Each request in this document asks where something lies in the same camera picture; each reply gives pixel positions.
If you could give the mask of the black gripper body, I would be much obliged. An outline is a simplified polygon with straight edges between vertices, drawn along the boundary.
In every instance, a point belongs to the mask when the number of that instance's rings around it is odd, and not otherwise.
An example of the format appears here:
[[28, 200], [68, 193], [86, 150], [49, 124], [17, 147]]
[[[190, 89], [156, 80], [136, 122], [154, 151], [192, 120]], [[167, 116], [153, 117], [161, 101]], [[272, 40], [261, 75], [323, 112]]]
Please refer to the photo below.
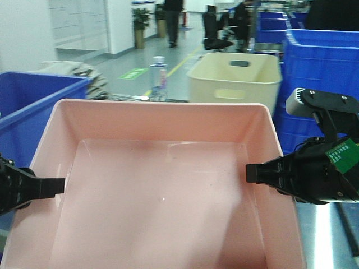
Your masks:
[[307, 139], [291, 154], [290, 183], [298, 199], [316, 205], [358, 203], [358, 140]]

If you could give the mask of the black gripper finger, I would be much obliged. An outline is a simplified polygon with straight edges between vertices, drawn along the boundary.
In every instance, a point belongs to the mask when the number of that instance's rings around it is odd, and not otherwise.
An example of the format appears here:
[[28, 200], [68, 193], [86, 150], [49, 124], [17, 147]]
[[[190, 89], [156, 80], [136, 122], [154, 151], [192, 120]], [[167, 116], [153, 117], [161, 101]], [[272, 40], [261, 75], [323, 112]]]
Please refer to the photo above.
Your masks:
[[13, 160], [1, 157], [1, 215], [64, 191], [65, 178], [39, 178], [30, 168], [18, 168]]
[[265, 184], [275, 188], [279, 193], [294, 195], [291, 183], [293, 155], [285, 155], [266, 163], [246, 164], [246, 182]]

